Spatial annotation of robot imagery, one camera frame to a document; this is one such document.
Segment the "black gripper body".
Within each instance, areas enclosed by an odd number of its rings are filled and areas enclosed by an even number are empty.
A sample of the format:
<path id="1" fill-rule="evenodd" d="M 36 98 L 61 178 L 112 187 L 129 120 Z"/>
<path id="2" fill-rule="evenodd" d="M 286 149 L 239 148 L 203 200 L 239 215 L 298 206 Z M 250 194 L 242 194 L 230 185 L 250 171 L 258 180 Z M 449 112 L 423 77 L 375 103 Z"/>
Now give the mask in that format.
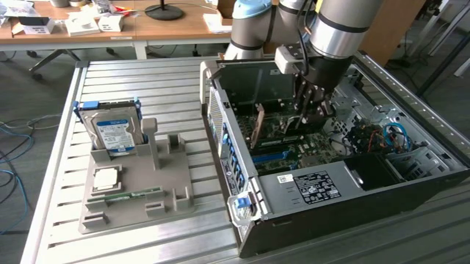
<path id="1" fill-rule="evenodd" d="M 303 82 L 311 85 L 316 85 L 326 91 L 332 91 L 339 84 L 343 75 L 351 65 L 352 56 L 346 59 L 334 59 L 326 56 L 310 57 L 308 62 L 308 74 L 302 76 L 304 71 L 304 63 L 299 62 L 296 67 L 299 69 L 299 76 L 296 77 L 296 89 L 299 89 Z"/>

